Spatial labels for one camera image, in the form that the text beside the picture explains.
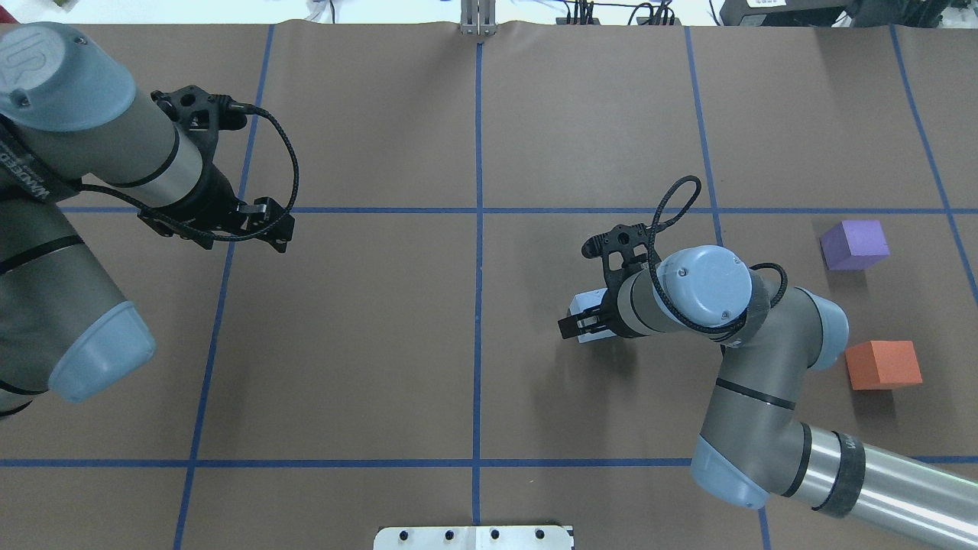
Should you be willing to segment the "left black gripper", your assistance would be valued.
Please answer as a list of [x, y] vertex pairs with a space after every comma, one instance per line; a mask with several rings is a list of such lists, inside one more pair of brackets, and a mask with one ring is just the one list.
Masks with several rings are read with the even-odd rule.
[[140, 209], [138, 218], [162, 237], [177, 236], [211, 250], [217, 241], [247, 238], [287, 252], [296, 220], [276, 199], [244, 203], [221, 170], [206, 164], [199, 181], [178, 201]]

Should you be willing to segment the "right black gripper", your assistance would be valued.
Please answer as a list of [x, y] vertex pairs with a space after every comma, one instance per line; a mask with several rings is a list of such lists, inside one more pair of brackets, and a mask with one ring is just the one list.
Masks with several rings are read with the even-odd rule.
[[607, 289], [601, 288], [581, 293], [581, 311], [558, 321], [562, 340], [597, 341], [612, 338], [635, 338], [635, 331], [626, 327], [616, 310], [604, 308]]

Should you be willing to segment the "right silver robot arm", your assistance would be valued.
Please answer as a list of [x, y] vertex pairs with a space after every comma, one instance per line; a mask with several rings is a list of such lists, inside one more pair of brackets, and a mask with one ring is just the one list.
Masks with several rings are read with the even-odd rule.
[[976, 483], [796, 418], [804, 379], [834, 365], [849, 335], [836, 303], [782, 289], [720, 246], [684, 248], [607, 275], [601, 301], [570, 309], [563, 338], [688, 331], [722, 348], [691, 475], [724, 502], [795, 499], [943, 549], [976, 547]]

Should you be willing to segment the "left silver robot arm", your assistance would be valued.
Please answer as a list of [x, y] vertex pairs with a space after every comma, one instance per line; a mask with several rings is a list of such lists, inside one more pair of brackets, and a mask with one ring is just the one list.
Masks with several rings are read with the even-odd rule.
[[[126, 66], [60, 22], [4, 31], [2, 62], [2, 418], [55, 393], [81, 403], [147, 364], [151, 330], [60, 203], [119, 199], [154, 233], [209, 250], [265, 241], [283, 253], [300, 164], [266, 109], [189, 85], [140, 90]], [[287, 203], [238, 198], [215, 165], [218, 137], [269, 121], [290, 157]]]

